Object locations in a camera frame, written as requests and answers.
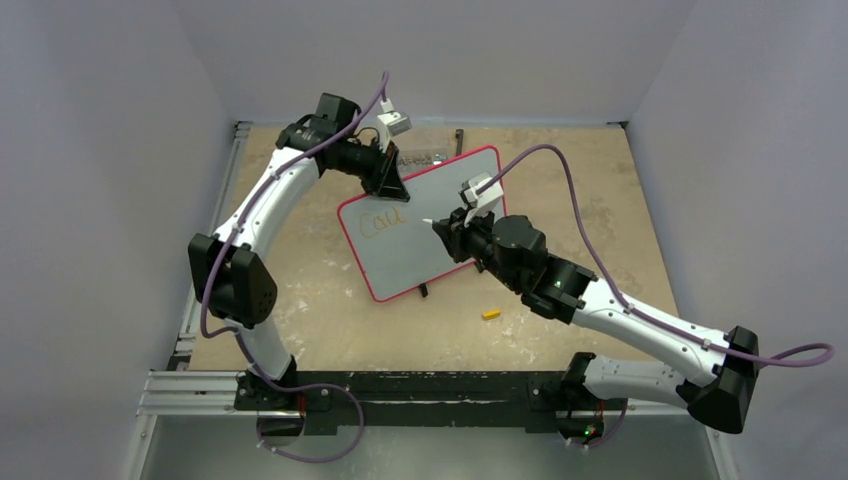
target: yellow object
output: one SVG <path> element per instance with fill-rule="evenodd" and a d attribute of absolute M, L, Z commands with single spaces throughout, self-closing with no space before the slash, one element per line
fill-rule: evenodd
<path fill-rule="evenodd" d="M 491 320 L 493 318 L 498 318 L 501 316 L 500 310 L 490 310 L 483 314 L 483 320 Z"/>

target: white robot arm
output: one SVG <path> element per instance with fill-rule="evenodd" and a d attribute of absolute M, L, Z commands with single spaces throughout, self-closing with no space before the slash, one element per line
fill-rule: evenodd
<path fill-rule="evenodd" d="M 622 304 L 610 284 L 590 270 L 548 252 L 544 233 L 525 216 L 494 220 L 492 206 L 503 196 L 488 174 L 462 185 L 465 207 L 439 221 L 425 220 L 456 262 L 473 258 L 534 313 L 596 330 L 658 359 L 619 361 L 578 353 L 570 381 L 597 399 L 634 398 L 687 408 L 702 423 L 730 433 L 742 431 L 758 368 L 706 348 L 715 345 L 757 354 L 757 337 L 737 327 L 725 333 L 703 327 L 624 295 Z M 491 187 L 478 193 L 482 185 Z M 633 311 L 647 313 L 652 324 Z M 685 330 L 696 343 L 667 328 Z"/>
<path fill-rule="evenodd" d="M 197 234 L 189 243 L 195 295 L 202 301 L 215 259 L 226 245 L 223 239 L 233 235 L 227 246 L 226 260 L 218 272 L 211 275 L 215 278 L 209 310 L 238 332 L 255 362 L 272 380 L 281 379 L 294 359 L 282 344 L 274 322 L 264 321 L 276 302 L 277 287 L 263 262 L 295 204 L 327 169 L 357 176 L 369 195 L 409 201 L 398 174 L 399 152 L 392 137 L 409 130 L 412 125 L 406 114 L 394 110 L 388 98 L 384 97 L 381 106 L 383 113 L 377 116 L 377 139 L 370 145 L 362 145 L 352 133 L 356 126 L 352 123 L 361 112 L 359 105 L 336 95 L 323 94 L 314 115 L 303 117 L 280 133 L 268 167 L 235 213 L 211 237 Z M 302 158 L 283 168 L 343 129 L 351 133 L 314 157 Z"/>

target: red whiteboard frame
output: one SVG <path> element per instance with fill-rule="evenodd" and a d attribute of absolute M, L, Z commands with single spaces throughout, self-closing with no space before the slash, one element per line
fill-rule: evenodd
<path fill-rule="evenodd" d="M 427 168 L 420 170 L 418 172 L 410 173 L 409 175 L 403 177 L 403 180 L 406 181 L 406 180 L 409 180 L 411 178 L 415 178 L 415 177 L 418 177 L 420 175 L 424 175 L 427 172 L 431 172 L 431 171 L 433 171 L 437 168 L 444 167 L 445 165 L 450 165 L 453 162 L 457 162 L 459 160 L 462 160 L 465 157 L 474 155 L 475 153 L 482 152 L 483 150 L 494 150 L 495 151 L 495 159 L 497 160 L 498 171 L 500 171 L 501 170 L 501 154 L 500 154 L 500 152 L 498 152 L 497 147 L 495 147 L 494 145 L 484 145 L 480 148 L 476 148 L 474 150 L 471 150 L 470 152 L 463 153 L 462 155 L 459 155 L 458 157 L 453 157 L 451 159 L 445 160 L 444 162 L 442 162 L 438 165 L 433 165 L 432 167 L 427 167 Z M 501 188 L 503 188 L 503 179 L 500 180 L 500 184 L 501 184 Z M 357 200 L 361 200 L 361 199 L 366 198 L 366 197 L 368 197 L 368 195 L 362 193 L 362 194 L 359 194 L 355 197 L 349 198 L 349 199 L 345 200 L 344 202 L 340 203 L 338 208 L 336 208 L 336 217 L 339 219 L 339 224 L 342 226 L 342 231 L 345 234 L 345 239 L 347 240 L 347 244 L 350 246 L 350 251 L 353 252 L 353 258 L 356 259 L 356 266 L 359 267 L 359 272 L 362 274 L 362 278 L 365 279 L 365 285 L 368 287 L 368 293 L 371 294 L 371 298 L 373 298 L 375 302 L 385 303 L 385 302 L 388 302 L 389 300 L 397 298 L 397 297 L 399 297 L 399 296 L 401 296 L 405 293 L 409 293 L 413 290 L 416 290 L 418 288 L 418 286 L 416 285 L 414 287 L 410 287 L 410 288 L 408 288 L 408 289 L 406 289 L 402 292 L 396 293 L 396 294 L 394 294 L 394 295 L 392 295 L 391 297 L 388 297 L 388 298 L 379 299 L 374 295 L 374 289 L 371 288 L 371 282 L 368 281 L 368 276 L 365 275 L 365 268 L 363 268 L 363 266 L 362 266 L 362 261 L 359 260 L 359 254 L 357 254 L 356 249 L 353 248 L 353 242 L 350 239 L 350 233 L 348 233 L 347 228 L 345 228 L 345 224 L 342 221 L 342 208 L 344 208 L 346 205 L 348 205 L 350 203 L 353 203 Z M 507 215 L 506 195 L 504 195 L 504 197 L 501 200 L 503 201 L 503 205 L 504 205 L 504 216 L 506 216 Z M 434 282 L 434 281 L 436 281 L 436 280 L 438 280 L 442 277 L 450 275 L 451 273 L 457 272 L 460 269 L 471 266 L 471 265 L 473 265 L 473 263 L 474 262 L 459 265 L 456 268 L 454 268 L 452 270 L 448 270 L 447 272 L 442 273 L 441 275 L 436 275 L 435 277 L 433 277 L 433 278 L 431 278 L 431 279 L 429 279 L 429 280 L 427 280 L 423 283 Z"/>

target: floor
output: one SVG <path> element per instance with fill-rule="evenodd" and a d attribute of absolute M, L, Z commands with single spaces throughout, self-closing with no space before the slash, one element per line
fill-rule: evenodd
<path fill-rule="evenodd" d="M 279 128 L 251 130 L 230 210 L 267 166 Z M 453 152 L 453 128 L 417 128 L 399 147 Z M 464 150 L 494 145 L 505 165 L 529 146 L 552 143 L 569 159 L 580 211 L 601 258 L 628 294 L 676 314 L 668 278 L 627 139 L 620 128 L 468 128 Z M 281 229 L 266 265 L 280 293 L 272 314 L 304 370 L 559 370 L 576 351 L 645 358 L 612 338 L 531 314 L 489 275 L 466 268 L 387 303 L 368 293 L 336 217 L 361 193 L 357 179 L 327 172 Z M 527 215 L 552 253 L 597 271 L 574 223 L 562 167 L 539 152 L 505 177 L 508 212 Z M 481 313 L 501 309 L 483 321 Z M 193 370 L 241 370 L 227 336 L 199 338 Z"/>
<path fill-rule="evenodd" d="M 719 471 L 702 425 L 688 415 L 631 415 L 616 439 L 588 454 L 554 434 L 521 428 L 371 427 L 344 458 L 306 464 L 256 448 L 250 417 L 160 417 L 142 478 L 715 480 Z M 339 451 L 355 434 L 300 437 L 286 450 Z"/>

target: white wall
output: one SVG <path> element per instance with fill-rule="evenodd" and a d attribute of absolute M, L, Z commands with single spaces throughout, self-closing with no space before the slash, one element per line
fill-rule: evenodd
<path fill-rule="evenodd" d="M 841 348 L 762 372 L 744 478 L 848 470 L 846 23 L 839 0 L 699 1 L 628 129 L 681 313 Z"/>
<path fill-rule="evenodd" d="M 694 0 L 172 0 L 229 111 L 280 120 L 322 91 L 473 123 L 628 119 Z"/>
<path fill-rule="evenodd" d="M 117 478 L 231 126 L 167 2 L 2 2 L 0 478 Z"/>

